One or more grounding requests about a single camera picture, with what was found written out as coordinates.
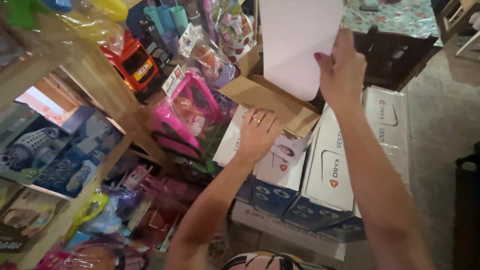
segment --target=open cardboard box flap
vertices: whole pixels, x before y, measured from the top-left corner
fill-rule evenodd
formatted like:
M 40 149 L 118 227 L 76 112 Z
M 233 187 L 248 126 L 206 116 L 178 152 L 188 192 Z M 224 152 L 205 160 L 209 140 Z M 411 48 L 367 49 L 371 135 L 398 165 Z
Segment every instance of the open cardboard box flap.
M 285 124 L 285 130 L 302 138 L 320 118 L 318 113 L 243 76 L 222 87 L 220 92 L 246 108 L 273 110 Z

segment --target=price tag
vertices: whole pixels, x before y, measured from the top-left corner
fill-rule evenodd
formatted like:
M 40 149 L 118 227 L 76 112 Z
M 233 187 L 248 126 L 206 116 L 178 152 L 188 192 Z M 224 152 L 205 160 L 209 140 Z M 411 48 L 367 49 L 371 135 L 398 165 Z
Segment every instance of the price tag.
M 180 65 L 177 65 L 162 86 L 163 91 L 165 91 L 168 97 L 172 96 L 173 91 L 177 88 L 183 77 L 185 77 L 185 72 L 183 72 Z

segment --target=pink toy bag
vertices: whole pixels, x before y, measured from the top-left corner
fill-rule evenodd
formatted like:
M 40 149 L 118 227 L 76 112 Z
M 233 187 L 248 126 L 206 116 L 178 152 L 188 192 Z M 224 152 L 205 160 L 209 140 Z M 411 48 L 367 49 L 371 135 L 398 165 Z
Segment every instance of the pink toy bag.
M 151 133 L 166 151 L 186 159 L 201 160 L 211 138 L 205 131 L 222 122 L 222 110 L 205 81 L 193 70 L 152 111 Z

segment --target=hair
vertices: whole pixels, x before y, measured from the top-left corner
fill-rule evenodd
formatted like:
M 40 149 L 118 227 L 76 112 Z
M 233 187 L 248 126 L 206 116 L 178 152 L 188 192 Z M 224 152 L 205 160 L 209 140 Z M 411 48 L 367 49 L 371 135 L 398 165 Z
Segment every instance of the hair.
M 287 154 L 287 156 L 290 156 L 290 157 L 294 157 L 294 156 L 295 156 L 295 152 L 293 152 L 292 149 L 286 147 L 285 145 L 278 145 L 278 146 L 283 146 L 283 147 L 285 147 L 286 149 L 288 149 L 289 153 Z

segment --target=floor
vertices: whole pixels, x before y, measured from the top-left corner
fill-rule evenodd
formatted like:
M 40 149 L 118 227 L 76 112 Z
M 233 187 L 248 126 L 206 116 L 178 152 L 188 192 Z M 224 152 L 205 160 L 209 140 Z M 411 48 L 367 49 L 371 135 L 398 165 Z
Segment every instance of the floor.
M 452 268 L 455 165 L 480 140 L 479 54 L 456 58 L 453 38 L 403 90 L 408 98 L 410 189 L 438 270 Z M 233 255 L 258 249 L 294 254 L 304 261 L 338 270 L 374 269 L 368 242 L 350 243 L 339 261 L 248 228 L 232 227 L 230 250 L 213 262 L 215 269 Z

